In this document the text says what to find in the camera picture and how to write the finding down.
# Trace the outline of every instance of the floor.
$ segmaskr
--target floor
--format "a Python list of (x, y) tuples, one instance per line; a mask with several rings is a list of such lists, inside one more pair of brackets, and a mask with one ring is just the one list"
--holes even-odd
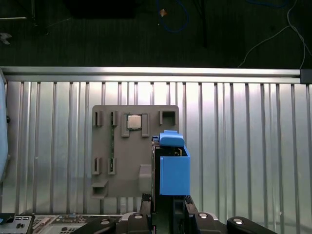
[[(287, 25), (282, 8), (246, 3), (244, 0), (205, 0), (207, 47), (203, 42), (201, 16), (193, 1), (181, 0), (189, 24), (180, 33), (164, 30), (157, 17), (156, 0), (135, 0), (132, 19), (75, 19), (62, 0), (38, 1), (38, 19), (49, 34), (38, 33), (29, 21), (1, 21), (0, 32), (10, 33), (11, 45), (0, 44), (0, 66), (166, 66), (236, 68), (247, 51)], [(283, 0), (266, 0), (281, 3)], [(12, 0), (0, 0), (0, 16), (22, 16)], [(30, 10), (30, 0), (23, 5)], [(167, 15), (162, 19), (177, 30), (186, 22), (176, 0), (159, 0)], [(123, 8), (103, 8), (114, 15)], [(298, 0), (291, 21), (312, 49), (310, 12), (312, 1)], [(302, 42), (288, 28), (253, 50), (243, 68), (298, 69), (303, 58)], [(312, 68), (307, 54), (304, 68)]]

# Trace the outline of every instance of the black bracket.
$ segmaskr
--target black bracket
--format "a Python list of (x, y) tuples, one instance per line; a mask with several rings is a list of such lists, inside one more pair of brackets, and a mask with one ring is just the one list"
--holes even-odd
[(262, 227), (261, 225), (250, 221), (244, 217), (229, 218), (226, 226), (230, 233), (249, 234), (249, 233), (263, 233), (263, 234), (276, 234), (275, 232)]
[(116, 223), (111, 218), (98, 217), (92, 222), (75, 230), (73, 234), (109, 234), (116, 229)]
[(301, 69), (300, 70), (300, 83), (301, 84), (312, 84), (312, 69)]

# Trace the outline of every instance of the metal bolt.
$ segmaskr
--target metal bolt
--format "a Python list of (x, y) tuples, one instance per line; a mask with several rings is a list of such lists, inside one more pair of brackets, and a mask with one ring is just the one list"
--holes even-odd
[(138, 215), (135, 216), (135, 218), (143, 218), (143, 216), (138, 214)]
[(109, 224), (109, 221), (108, 219), (103, 219), (102, 222), (101, 222), (102, 225), (107, 225)]
[(201, 217), (201, 218), (207, 218), (207, 215), (206, 215), (205, 213), (200, 213), (200, 214), (199, 214), (199, 217)]
[(239, 219), (239, 218), (235, 218), (235, 219), (233, 219), (233, 221), (234, 221), (236, 224), (238, 224), (238, 225), (243, 224), (243, 220), (241, 220), (241, 219)]

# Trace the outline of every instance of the corrugated metal surface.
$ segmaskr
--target corrugated metal surface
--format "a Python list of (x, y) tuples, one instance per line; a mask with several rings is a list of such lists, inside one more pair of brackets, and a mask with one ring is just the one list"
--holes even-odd
[(135, 210), (139, 198), (90, 198), (91, 110), (163, 104), (179, 107), (199, 210), (223, 222), (241, 215), (278, 233), (312, 233), (312, 86), (7, 79), (12, 160), (2, 212)]

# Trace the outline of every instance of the metal square part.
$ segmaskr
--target metal square part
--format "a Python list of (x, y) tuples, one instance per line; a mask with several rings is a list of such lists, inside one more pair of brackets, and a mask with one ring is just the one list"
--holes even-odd
[(142, 116), (128, 116), (128, 129), (140, 129), (142, 127)]

